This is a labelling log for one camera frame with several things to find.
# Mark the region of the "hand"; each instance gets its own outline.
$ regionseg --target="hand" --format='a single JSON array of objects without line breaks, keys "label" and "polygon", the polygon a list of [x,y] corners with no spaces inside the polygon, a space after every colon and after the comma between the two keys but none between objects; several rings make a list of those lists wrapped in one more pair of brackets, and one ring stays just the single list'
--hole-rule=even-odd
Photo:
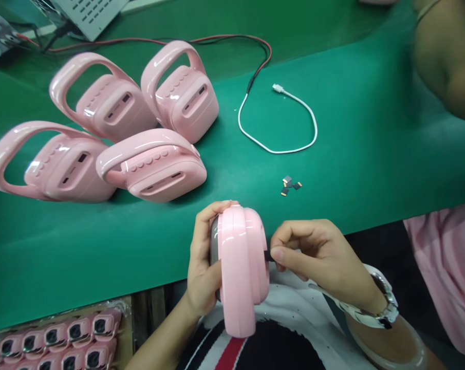
[{"label": "hand", "polygon": [[222,285],[222,268],[220,261],[210,266],[210,227],[215,216],[232,204],[238,202],[233,200],[214,202],[196,215],[186,294],[191,309],[197,316],[208,314],[217,303],[215,291]]},{"label": "hand", "polygon": [[285,221],[270,245],[279,271],[288,268],[301,278],[312,279],[339,301],[374,314],[385,309],[386,298],[332,222]]}]

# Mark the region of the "pink plastic casing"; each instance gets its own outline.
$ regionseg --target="pink plastic casing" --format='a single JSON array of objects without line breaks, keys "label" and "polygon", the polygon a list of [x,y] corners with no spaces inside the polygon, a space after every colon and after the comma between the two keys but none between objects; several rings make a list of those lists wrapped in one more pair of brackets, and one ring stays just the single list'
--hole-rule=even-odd
[{"label": "pink plastic casing", "polygon": [[37,370],[40,358],[37,360],[22,360],[14,369],[15,370]]},{"label": "pink plastic casing", "polygon": [[[99,330],[98,321],[104,322],[103,330]],[[108,342],[117,334],[119,323],[121,321],[121,311],[114,308],[109,308],[98,314],[92,323],[92,332],[95,334],[95,339],[98,342]]]},{"label": "pink plastic casing", "polygon": [[[66,370],[69,368],[74,368],[75,370],[85,369],[85,356],[89,348],[89,346],[70,348],[61,361],[63,370],[65,367],[67,367]],[[74,366],[66,366],[66,361],[73,363]]]},{"label": "pink plastic casing", "polygon": [[[85,355],[85,369],[110,369],[116,351],[117,340],[112,338],[109,342],[95,342],[87,350]],[[97,366],[92,366],[89,362],[90,354],[93,352],[99,353]]]},{"label": "pink plastic casing", "polygon": [[69,345],[68,328],[78,318],[71,318],[46,328],[45,341],[52,353],[64,351]]},{"label": "pink plastic casing", "polygon": [[[78,77],[95,64],[106,66],[112,75],[98,78],[80,98],[74,112],[66,102],[66,94]],[[138,85],[109,59],[92,52],[71,58],[52,79],[49,92],[54,104],[71,120],[113,142],[157,126]]]},{"label": "pink plastic casing", "polygon": [[[6,166],[29,138],[42,131],[61,134],[35,156],[25,173],[25,186],[9,184],[4,177]],[[100,139],[74,128],[45,121],[22,123],[0,140],[0,191],[47,201],[106,201],[116,188],[101,181],[95,171],[95,160],[106,148]]]},{"label": "pink plastic casing", "polygon": [[254,305],[268,295],[267,240],[259,215],[233,205],[218,219],[218,258],[222,260],[220,300],[229,335],[245,338],[256,330]]},{"label": "pink plastic casing", "polygon": [[63,358],[68,351],[69,349],[64,348],[60,352],[53,352],[44,356],[40,359],[37,370],[44,370],[45,368],[49,370],[63,370]]},{"label": "pink plastic casing", "polygon": [[46,328],[47,326],[34,328],[23,336],[22,349],[27,360],[37,360],[48,351],[45,338]]},{"label": "pink plastic casing", "polygon": [[[191,67],[179,66],[157,90],[164,72],[184,53]],[[191,144],[207,132],[218,116],[217,96],[205,67],[196,50],[184,41],[168,43],[152,58],[141,76],[141,89],[160,124]]]},{"label": "pink plastic casing", "polygon": [[73,345],[73,347],[81,348],[90,344],[94,340],[94,332],[92,330],[92,326],[94,322],[94,317],[96,317],[97,314],[98,312],[93,312],[89,316],[82,317],[73,321],[68,326],[69,341]]},{"label": "pink plastic casing", "polygon": [[[121,171],[114,170],[121,165]],[[156,203],[173,200],[203,184],[200,154],[178,133],[156,128],[127,138],[97,158],[99,176],[134,196]]]}]

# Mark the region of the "bracelet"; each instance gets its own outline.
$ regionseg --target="bracelet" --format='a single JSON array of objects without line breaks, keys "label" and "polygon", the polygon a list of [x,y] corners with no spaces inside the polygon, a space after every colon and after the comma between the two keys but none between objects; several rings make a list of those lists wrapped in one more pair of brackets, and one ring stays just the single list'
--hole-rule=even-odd
[{"label": "bracelet", "polygon": [[412,333],[412,337],[414,338],[414,343],[416,345],[416,354],[414,358],[409,361],[408,363],[396,363],[391,362],[383,357],[375,354],[371,349],[369,349],[364,342],[359,338],[359,336],[352,331],[349,327],[349,331],[352,334],[354,340],[356,341],[357,345],[362,349],[362,351],[371,359],[371,361],[376,364],[377,366],[388,369],[388,370],[410,370],[410,369],[419,369],[425,370],[429,368],[429,358],[427,357],[427,350],[426,346],[422,342],[421,337],[417,334],[415,329],[407,322],[406,319],[402,318],[403,322],[406,324],[407,328]]}]

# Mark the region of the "white cable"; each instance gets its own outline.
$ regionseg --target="white cable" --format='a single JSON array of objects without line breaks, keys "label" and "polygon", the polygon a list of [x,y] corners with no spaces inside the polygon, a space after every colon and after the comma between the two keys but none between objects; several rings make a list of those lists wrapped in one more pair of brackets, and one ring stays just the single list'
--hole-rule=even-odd
[{"label": "white cable", "polygon": [[265,149],[267,152],[269,153],[272,153],[272,154],[287,154],[287,153],[296,153],[296,152],[300,152],[304,149],[307,149],[309,148],[310,146],[312,146],[314,144],[314,142],[316,141],[316,138],[318,137],[318,125],[316,124],[316,118],[314,117],[314,113],[313,111],[311,110],[311,108],[305,103],[303,102],[301,99],[295,97],[294,95],[288,93],[287,91],[284,90],[283,87],[281,87],[280,85],[277,85],[277,84],[273,84],[273,89],[279,93],[279,94],[285,94],[287,95],[288,97],[294,99],[295,101],[301,103],[308,111],[309,111],[309,114],[311,114],[311,118],[313,119],[313,125],[314,125],[314,137],[313,137],[313,141],[310,142],[308,145],[306,146],[303,146],[302,148],[299,148],[299,149],[293,149],[293,150],[289,150],[289,151],[282,151],[282,152],[276,152],[276,151],[273,151],[271,149],[268,149],[266,146],[264,146],[263,144],[261,144],[258,140],[256,140],[254,137],[252,137],[251,135],[249,135],[246,131],[244,131],[243,129],[243,126],[241,125],[241,112],[243,111],[243,107],[244,107],[244,103],[246,103],[246,100],[248,98],[248,93],[246,93],[246,96],[244,97],[244,100],[243,100],[243,103],[241,104],[241,107],[239,108],[239,113],[237,114],[237,122],[239,123],[239,129],[242,131],[243,134],[245,134],[247,137],[249,137],[251,140],[253,140],[256,144],[258,144],[259,146],[261,146],[263,149]]}]

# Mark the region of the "pink shirt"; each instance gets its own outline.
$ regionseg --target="pink shirt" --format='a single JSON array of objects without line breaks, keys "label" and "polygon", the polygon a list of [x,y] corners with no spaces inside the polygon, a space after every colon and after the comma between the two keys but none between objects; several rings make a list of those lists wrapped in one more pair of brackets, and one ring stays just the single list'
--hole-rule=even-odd
[{"label": "pink shirt", "polygon": [[465,205],[404,223],[441,322],[465,354]]}]

